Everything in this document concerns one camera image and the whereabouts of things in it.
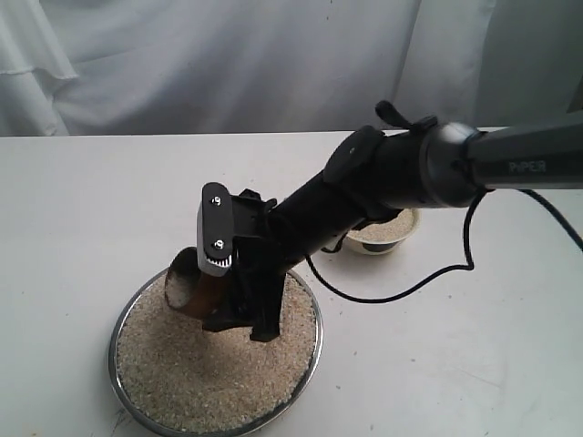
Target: bowl rim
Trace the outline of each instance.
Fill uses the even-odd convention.
[[[419,227],[419,221],[421,220],[421,211],[419,211],[418,208],[406,208],[406,209],[410,209],[411,212],[413,213],[413,226],[405,234],[403,234],[402,237],[399,237],[397,239],[384,239],[383,241],[372,241],[369,239],[361,239],[358,237],[354,237],[350,235],[349,232],[348,234],[346,234],[346,239],[350,239],[356,243],[372,244],[375,246],[383,246],[385,244],[398,243],[399,241],[408,239]]]
[[[150,287],[154,284],[154,282],[159,279],[162,275],[165,275],[168,269],[163,269],[160,273],[152,277],[148,282],[142,285],[139,290],[132,296],[129,302],[126,304],[124,309],[121,311],[121,314],[118,317],[118,321],[113,329],[111,334],[111,339],[109,341],[108,351],[107,351],[107,367],[109,373],[109,379],[111,382],[111,386],[113,388],[116,397],[118,398],[119,402],[122,406],[129,412],[132,418],[138,422],[140,425],[145,427],[146,429],[154,432],[157,435],[161,435],[163,437],[239,437],[242,435],[249,434],[251,432],[255,432],[262,428],[263,426],[267,425],[269,422],[273,421],[285,411],[287,411],[292,404],[297,401],[300,395],[303,393],[305,388],[307,387],[308,383],[312,379],[313,374],[315,373],[316,367],[318,366],[318,362],[320,360],[320,355],[322,354],[322,340],[323,340],[323,320],[322,320],[322,312],[320,310],[320,306],[318,305],[318,301],[316,300],[315,295],[313,294],[312,289],[308,286],[306,281],[302,279],[302,277],[293,270],[289,270],[287,274],[292,276],[295,280],[297,280],[300,285],[306,290],[306,292],[312,298],[312,307],[314,311],[314,317],[316,319],[316,332],[315,332],[315,342],[312,352],[312,358],[310,360],[310,364],[308,365],[308,369],[300,378],[298,385],[293,390],[291,397],[284,403],[278,405],[272,412],[254,420],[253,422],[246,423],[245,425],[234,428],[232,430],[227,431],[216,431],[216,432],[184,432],[178,431],[167,426],[164,426],[158,422],[153,421],[150,419],[144,412],[138,409],[131,399],[129,398],[126,390],[123,387],[121,382],[121,377],[118,372],[118,340],[121,334],[122,328],[126,322],[126,318],[128,317],[129,313],[133,309],[134,305],[141,297],[144,291],[149,290]]]

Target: tabletop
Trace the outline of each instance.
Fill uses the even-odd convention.
[[[107,344],[136,290],[196,243],[210,181],[282,200],[343,132],[0,138],[0,435],[151,435],[120,409]],[[583,231],[583,193],[545,192]],[[317,254],[341,290],[392,295],[463,261],[465,211],[422,211],[395,253]],[[322,308],[313,380],[262,435],[583,435],[583,258],[530,198],[476,212],[474,272],[387,305],[343,301],[301,264]]]

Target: white bowl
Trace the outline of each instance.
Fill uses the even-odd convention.
[[[403,241],[405,241],[411,234],[413,234],[419,226],[420,212],[419,209],[411,209],[413,212],[413,226],[409,232],[403,234],[398,239],[387,239],[383,241],[370,241],[368,239],[360,239],[350,234],[346,235],[343,242],[343,247],[346,247],[356,253],[364,255],[384,255],[385,253],[395,250]]]

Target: sand-filled bowl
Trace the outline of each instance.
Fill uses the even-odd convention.
[[[288,272],[281,336],[258,343],[248,328],[206,332],[171,310],[165,275],[128,302],[109,345],[111,383],[136,422],[167,437],[235,437],[286,411],[322,351],[322,314],[307,284]]]
[[[383,255],[392,252],[419,226],[419,210],[404,209],[397,218],[362,230],[351,230],[343,246],[364,255]]]

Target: white backdrop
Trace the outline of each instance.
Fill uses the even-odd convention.
[[[381,98],[409,117],[432,112],[482,124],[529,118],[525,107],[545,95],[553,105],[537,115],[562,111],[583,71],[583,52],[563,45],[583,37],[583,26],[560,18],[576,15],[580,2],[553,3],[548,37],[526,16],[540,22],[550,6],[521,5],[516,20],[513,1],[43,0],[35,10],[44,10],[58,38],[52,52],[66,54],[71,72],[58,86],[37,80],[33,97],[30,86],[9,86],[0,74],[0,90],[11,90],[1,95],[0,133],[347,130],[377,123]],[[6,19],[38,5],[3,2],[12,4],[0,9]],[[40,18],[20,16],[39,26]],[[526,39],[512,38],[517,25]],[[529,37],[546,38],[544,50]],[[3,57],[7,45],[22,45],[0,43]],[[27,66],[46,73],[34,58]],[[531,79],[516,79],[525,69]],[[18,100],[28,112],[15,117]],[[44,117],[64,124],[37,122]]]

